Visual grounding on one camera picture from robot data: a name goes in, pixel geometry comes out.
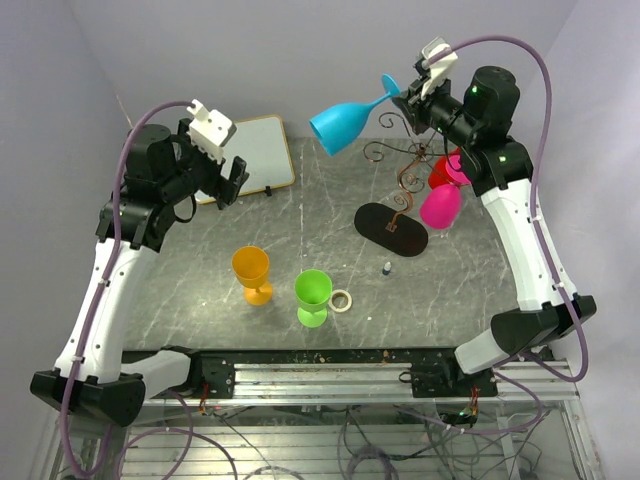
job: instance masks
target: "white board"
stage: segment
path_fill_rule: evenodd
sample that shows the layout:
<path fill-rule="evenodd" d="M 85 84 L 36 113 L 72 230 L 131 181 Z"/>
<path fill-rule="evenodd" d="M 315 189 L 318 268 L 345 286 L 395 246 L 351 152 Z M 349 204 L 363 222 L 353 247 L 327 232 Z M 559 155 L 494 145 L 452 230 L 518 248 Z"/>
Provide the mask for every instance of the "white board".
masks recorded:
<path fill-rule="evenodd" d="M 282 119 L 277 115 L 236 122 L 236 133 L 224 147 L 227 162 L 222 174 L 229 177 L 233 158 L 237 155 L 247 162 L 249 179 L 240 190 L 240 195 L 263 192 L 286 187 L 295 180 L 289 146 L 284 135 Z M 196 193 L 197 202 L 202 205 L 215 200 L 202 192 Z"/>

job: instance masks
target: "roll of tape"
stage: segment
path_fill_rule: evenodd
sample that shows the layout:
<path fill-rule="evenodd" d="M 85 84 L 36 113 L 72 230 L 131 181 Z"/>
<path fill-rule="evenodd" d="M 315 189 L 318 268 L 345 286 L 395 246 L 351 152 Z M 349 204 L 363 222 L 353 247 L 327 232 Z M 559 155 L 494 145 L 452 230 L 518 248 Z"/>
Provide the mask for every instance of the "roll of tape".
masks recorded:
<path fill-rule="evenodd" d="M 344 297 L 347 299 L 347 304 L 344 307 L 336 307 L 334 300 L 337 298 Z M 353 305 L 353 299 L 351 298 L 351 294 L 346 290 L 334 290 L 331 294 L 331 298 L 329 299 L 329 308 L 336 313 L 346 312 Z"/>

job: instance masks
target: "gray marble table surface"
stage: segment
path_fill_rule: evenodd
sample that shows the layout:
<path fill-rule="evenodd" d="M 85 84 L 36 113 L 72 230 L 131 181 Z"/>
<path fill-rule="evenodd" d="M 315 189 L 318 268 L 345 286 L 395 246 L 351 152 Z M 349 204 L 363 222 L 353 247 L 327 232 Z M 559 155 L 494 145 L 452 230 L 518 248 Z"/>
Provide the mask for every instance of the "gray marble table surface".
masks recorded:
<path fill-rule="evenodd" d="M 515 308 L 497 231 L 469 187 L 454 225 L 428 229 L 429 245 L 417 257 L 396 256 L 357 233 L 353 216 L 360 205 L 398 208 L 395 172 L 410 161 L 389 152 L 370 163 L 362 154 L 366 142 L 328 157 L 315 139 L 292 139 L 292 186 L 272 197 L 241 197 L 224 211 L 200 206 L 191 223 L 175 224 L 142 288 L 125 349 L 455 346 L 487 328 L 495 313 Z M 390 143 L 407 147 L 406 140 Z M 427 167 L 420 165 L 416 174 L 426 179 Z M 415 196 L 411 217 L 419 219 L 428 191 Z M 187 216 L 189 209 L 177 210 Z M 233 253 L 244 245 L 259 246 L 270 257 L 274 296 L 262 307 L 245 302 L 231 270 Z M 392 271 L 383 276 L 386 261 Z M 348 312 L 330 311 L 316 329 L 296 317 L 294 281 L 309 268 L 327 272 L 334 288 L 353 297 Z"/>

